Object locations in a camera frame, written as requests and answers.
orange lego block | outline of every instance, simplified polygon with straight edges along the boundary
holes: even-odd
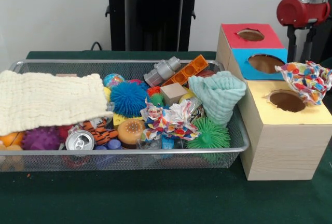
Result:
[[[180,85],[183,85],[188,81],[188,78],[190,76],[196,75],[202,70],[204,70],[206,67],[208,67],[208,62],[206,59],[200,54],[198,57],[196,57],[192,62],[190,62],[188,65],[186,65],[184,68],[182,68],[179,72],[177,72],[175,75],[173,75],[169,80],[164,82],[162,86],[167,86],[173,83],[180,83]]]

wire mesh basket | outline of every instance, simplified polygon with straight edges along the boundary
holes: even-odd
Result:
[[[110,73],[127,80],[142,78],[159,61],[143,60],[24,60],[10,70],[24,74],[76,74],[79,77]],[[182,67],[190,60],[182,60]],[[223,70],[215,61],[207,69]],[[25,150],[0,151],[1,171],[72,171],[72,170],[151,170],[183,168],[229,168],[240,152],[249,146],[248,135],[237,107],[228,123],[231,147],[224,149],[172,150]]]

stacked wooden boxes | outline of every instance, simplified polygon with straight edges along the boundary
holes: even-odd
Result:
[[[248,180],[309,180],[332,135],[324,105],[306,106],[275,65],[287,50],[267,24],[222,24],[217,61],[247,84],[239,109],[251,145],[241,154]]]

green spiky ball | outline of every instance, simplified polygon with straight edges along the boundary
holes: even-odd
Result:
[[[199,118],[193,122],[201,135],[193,141],[187,142],[188,149],[220,149],[230,147],[230,135],[228,128],[214,124],[208,118]],[[210,162],[216,162],[220,159],[222,153],[202,154]]]
[[[162,96],[161,93],[155,93],[150,97],[150,102],[154,104],[155,106],[164,106],[163,103],[164,97]]]

colorful crinkle paper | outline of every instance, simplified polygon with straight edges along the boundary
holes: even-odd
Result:
[[[160,135],[191,141],[200,135],[198,128],[189,122],[190,101],[184,100],[180,104],[173,104],[170,109],[156,107],[149,102],[146,104],[147,107],[141,110],[142,117],[149,127],[143,132],[145,141],[158,139]]]
[[[321,105],[326,91],[331,89],[332,71],[314,62],[287,63],[275,66],[281,72],[290,88],[309,104]]]

